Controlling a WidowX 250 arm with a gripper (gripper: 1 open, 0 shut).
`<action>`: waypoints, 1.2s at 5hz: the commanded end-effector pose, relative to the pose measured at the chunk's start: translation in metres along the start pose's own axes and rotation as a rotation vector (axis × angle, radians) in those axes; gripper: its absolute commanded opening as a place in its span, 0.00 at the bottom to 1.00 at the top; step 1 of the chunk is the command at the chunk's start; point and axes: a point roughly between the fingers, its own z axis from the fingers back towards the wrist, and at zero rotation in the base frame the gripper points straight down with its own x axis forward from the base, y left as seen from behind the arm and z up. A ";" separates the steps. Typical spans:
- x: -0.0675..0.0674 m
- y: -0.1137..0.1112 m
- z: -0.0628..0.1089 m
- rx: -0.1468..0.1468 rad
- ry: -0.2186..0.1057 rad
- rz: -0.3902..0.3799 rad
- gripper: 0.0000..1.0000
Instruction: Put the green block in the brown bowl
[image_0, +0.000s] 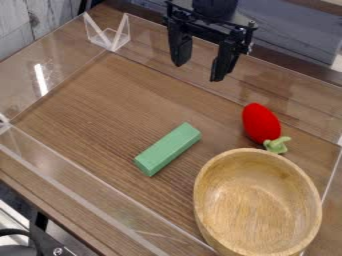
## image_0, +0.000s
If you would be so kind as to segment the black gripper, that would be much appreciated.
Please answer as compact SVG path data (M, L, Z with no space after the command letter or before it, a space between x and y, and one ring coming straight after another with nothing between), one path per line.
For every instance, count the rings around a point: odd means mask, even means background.
M238 10L239 0L166 0L171 60L181 67L191 58L193 37L219 44L211 67L211 82L233 72L239 54L253 45L257 22Z

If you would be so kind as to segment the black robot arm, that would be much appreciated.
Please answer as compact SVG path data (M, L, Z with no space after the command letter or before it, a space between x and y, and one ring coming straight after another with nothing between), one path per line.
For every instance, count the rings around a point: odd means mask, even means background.
M249 54L258 24L237 11L239 0L166 0L165 24L171 60L177 67L193 56L193 38L219 46L210 81L219 82Z

